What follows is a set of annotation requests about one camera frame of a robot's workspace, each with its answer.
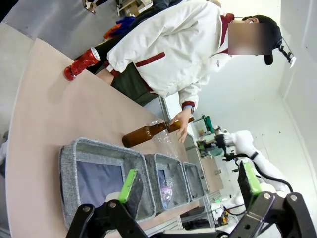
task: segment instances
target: orange object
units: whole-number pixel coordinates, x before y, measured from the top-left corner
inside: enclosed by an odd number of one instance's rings
[[[115,26],[111,27],[110,30],[108,30],[105,34],[104,34],[104,38],[108,39],[110,34],[115,32],[117,29],[119,29],[121,27],[122,23],[116,24]]]

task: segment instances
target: cardboard box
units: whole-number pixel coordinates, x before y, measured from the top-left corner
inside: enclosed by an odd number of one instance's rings
[[[149,9],[151,6],[153,6],[153,3],[150,3],[147,6],[145,6],[144,4],[141,4],[141,6],[138,7],[139,14],[142,13],[143,11]]]
[[[127,7],[124,8],[124,13],[126,16],[137,16],[139,15],[139,10],[137,3],[134,1],[133,3],[129,4]]]

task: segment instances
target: black bracket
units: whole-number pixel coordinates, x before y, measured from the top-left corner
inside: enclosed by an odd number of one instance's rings
[[[265,222],[276,224],[283,238],[317,238],[304,199],[295,192],[286,198],[262,192],[228,237],[257,237]]]
[[[123,238],[147,238],[125,206],[111,200],[98,208],[91,204],[78,207],[66,238],[103,238],[107,231],[117,229]]]

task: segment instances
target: black cap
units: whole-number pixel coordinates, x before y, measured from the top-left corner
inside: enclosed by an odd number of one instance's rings
[[[277,23],[271,18],[262,15],[253,16],[259,20],[259,23],[265,23],[268,28],[268,33],[266,34],[266,42],[270,45],[271,50],[278,48],[282,40],[281,30],[279,29]],[[264,56],[264,61],[266,65],[271,65],[273,63],[273,53]]]

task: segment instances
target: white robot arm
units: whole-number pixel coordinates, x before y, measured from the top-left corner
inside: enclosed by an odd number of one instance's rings
[[[249,158],[252,158],[254,164],[258,166],[260,171],[262,171],[265,175],[287,181],[287,178],[281,172],[281,170],[279,170],[274,164],[272,164],[267,158],[265,158],[259,150],[254,147],[253,137],[249,131],[238,131],[227,136],[232,137],[232,142],[236,148],[237,154],[246,154]],[[262,179],[266,183],[273,185],[276,192],[280,196],[284,193],[283,197],[285,197],[286,194],[291,192],[289,187],[282,182],[273,181],[265,178],[264,176],[262,177]]]

